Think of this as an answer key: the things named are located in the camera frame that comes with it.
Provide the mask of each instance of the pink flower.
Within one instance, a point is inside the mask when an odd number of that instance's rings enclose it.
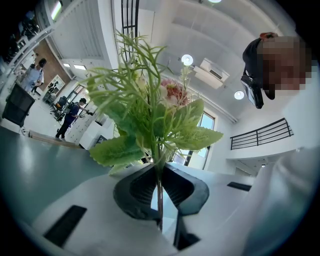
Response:
[[[161,81],[161,86],[166,88],[166,100],[173,105],[185,106],[189,103],[188,92],[181,83],[168,78]]]

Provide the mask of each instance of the air conditioner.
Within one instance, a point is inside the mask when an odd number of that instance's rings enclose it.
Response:
[[[229,74],[218,67],[217,64],[205,58],[200,67],[195,66],[195,77],[202,80],[211,87],[218,89],[224,84]]]

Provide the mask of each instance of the black chair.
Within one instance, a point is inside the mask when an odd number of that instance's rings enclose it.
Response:
[[[19,85],[15,84],[11,94],[6,99],[2,118],[23,127],[26,116],[29,115],[29,110],[34,103],[35,99]]]

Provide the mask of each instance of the balcony railing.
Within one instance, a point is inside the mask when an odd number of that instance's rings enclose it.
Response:
[[[121,0],[121,22],[122,33],[130,35],[131,38],[138,37],[138,13],[139,13],[139,0]],[[124,44],[125,61],[127,62],[131,58],[133,49]]]
[[[230,137],[231,150],[256,147],[294,135],[285,118],[237,136]]]

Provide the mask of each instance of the floor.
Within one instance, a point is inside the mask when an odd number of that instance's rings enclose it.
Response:
[[[4,109],[6,105],[6,98],[9,95],[9,87],[6,86],[3,88],[0,94],[0,109]],[[50,105],[42,101],[39,94],[32,95],[35,99],[34,104],[32,105],[29,115],[25,118],[24,129],[28,132],[32,130],[34,132],[54,137],[57,133],[57,130],[60,129],[61,124],[57,122],[53,114],[50,114]],[[1,120],[2,127],[5,127],[13,132],[20,133],[21,129],[18,125],[3,119]]]

